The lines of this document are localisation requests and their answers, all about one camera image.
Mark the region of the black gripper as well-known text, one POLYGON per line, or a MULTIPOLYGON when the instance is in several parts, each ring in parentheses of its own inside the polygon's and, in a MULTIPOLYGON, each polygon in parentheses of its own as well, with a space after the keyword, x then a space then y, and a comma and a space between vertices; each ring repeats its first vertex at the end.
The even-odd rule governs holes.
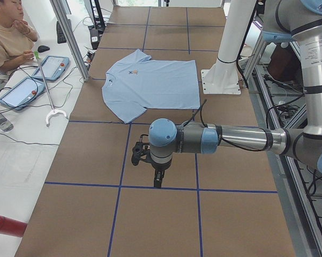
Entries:
POLYGON ((133 147, 131 162, 134 166, 137 166, 140 161, 151 164, 155 169, 153 186, 155 188, 161 188, 165 170, 167 168, 165 164, 156 163, 152 159, 149 142, 143 142, 143 137, 146 136, 148 136, 148 134, 141 134, 139 141, 137 141, 135 146, 133 147))

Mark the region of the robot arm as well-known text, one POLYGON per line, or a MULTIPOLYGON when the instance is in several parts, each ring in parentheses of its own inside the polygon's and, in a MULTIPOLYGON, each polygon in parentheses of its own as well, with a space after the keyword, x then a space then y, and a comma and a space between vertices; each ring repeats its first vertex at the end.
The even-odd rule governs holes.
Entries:
POLYGON ((267 1, 262 36, 266 42, 295 41, 298 67, 281 72, 270 68, 280 81, 296 81, 305 99, 307 124, 303 129, 223 126, 193 122, 181 125, 161 118, 149 127, 148 141, 139 140, 131 162, 154 168, 154 187, 160 188, 173 153, 213 154, 219 146, 250 152, 271 151, 288 156, 322 173, 322 1, 267 1))

